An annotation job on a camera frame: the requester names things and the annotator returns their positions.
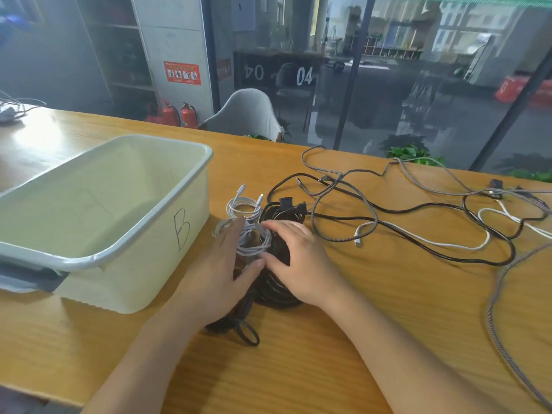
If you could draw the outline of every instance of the bin handle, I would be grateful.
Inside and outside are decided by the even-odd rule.
[[[20,266],[0,260],[0,289],[11,290],[12,292],[30,292],[33,290],[43,290],[53,292],[69,275],[68,271],[57,272],[47,267],[32,269],[30,267]],[[2,285],[2,280],[14,279],[19,285]]]

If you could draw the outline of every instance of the storage box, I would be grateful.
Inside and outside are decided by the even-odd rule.
[[[133,313],[209,216],[206,145],[115,138],[0,196],[0,284]]]

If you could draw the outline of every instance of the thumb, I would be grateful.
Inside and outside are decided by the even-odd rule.
[[[262,253],[260,257],[265,261],[267,268],[278,278],[286,269],[289,269],[289,266],[282,263],[277,257],[274,257],[270,253]]]
[[[263,259],[255,260],[245,268],[236,280],[234,280],[234,284],[240,296],[245,295],[247,289],[249,289],[253,281],[259,276],[260,271],[265,266],[264,263],[265,261]]]

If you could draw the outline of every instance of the person's right hand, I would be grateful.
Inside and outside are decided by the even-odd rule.
[[[287,244],[289,266],[269,253],[262,253],[261,257],[296,298],[320,307],[347,285],[313,233],[302,223],[273,220],[262,225],[278,233]]]

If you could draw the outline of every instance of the table top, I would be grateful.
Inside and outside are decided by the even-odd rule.
[[[246,195],[267,193],[281,179],[306,171],[300,161],[305,147],[269,143],[231,135],[74,112],[35,109],[22,122],[0,128],[0,191],[112,137],[126,133],[186,139],[210,145],[210,218],[188,255],[146,309],[122,315],[42,292],[0,291],[0,384],[40,397],[82,405],[117,365],[140,327],[174,291],[193,256],[213,240],[211,231],[226,217],[226,202],[242,183]],[[381,171],[385,159],[337,151],[308,157],[318,166]],[[424,184],[461,192],[438,168],[410,165]],[[486,187],[488,174],[455,171],[472,188]],[[505,186],[546,189],[544,183],[503,178]],[[384,178],[351,175],[369,199],[387,208],[407,208],[427,201],[459,202],[412,185],[398,168]],[[276,197],[312,202],[292,180]],[[492,202],[472,198],[477,210]],[[509,210],[535,215],[512,200]],[[333,192],[320,210],[335,215],[368,215],[359,201]],[[429,208],[416,214],[380,214],[385,221],[434,241],[468,246],[484,239],[481,229],[462,212]],[[550,230],[548,221],[540,226]],[[504,232],[515,224],[500,215],[489,223]],[[353,235],[355,226],[321,221],[331,236]],[[544,239],[524,230],[515,244],[519,253]],[[517,413],[544,413],[516,382],[493,350],[482,323],[496,268],[452,263],[433,257],[383,226],[353,243],[324,243],[343,275],[382,310],[397,320],[438,357]],[[449,250],[451,255],[501,260],[504,244],[493,240],[477,253]],[[497,330],[511,354],[545,395],[552,396],[552,311],[547,276],[548,252],[514,269],[497,306]],[[355,348],[319,309],[303,305],[273,310],[254,305],[248,319],[260,346],[244,346],[233,334],[198,334],[186,349],[170,383],[163,412],[186,413],[390,413],[374,379]]]

